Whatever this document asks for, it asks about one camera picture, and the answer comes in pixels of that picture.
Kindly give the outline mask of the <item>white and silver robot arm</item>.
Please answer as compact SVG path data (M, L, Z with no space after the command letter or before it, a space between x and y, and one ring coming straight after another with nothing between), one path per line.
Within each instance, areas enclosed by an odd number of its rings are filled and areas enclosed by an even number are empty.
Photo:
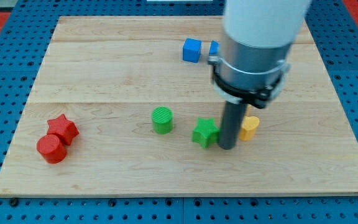
M209 57L216 92L233 104L263 107L286 81L288 52L310 0L227 0L216 54Z

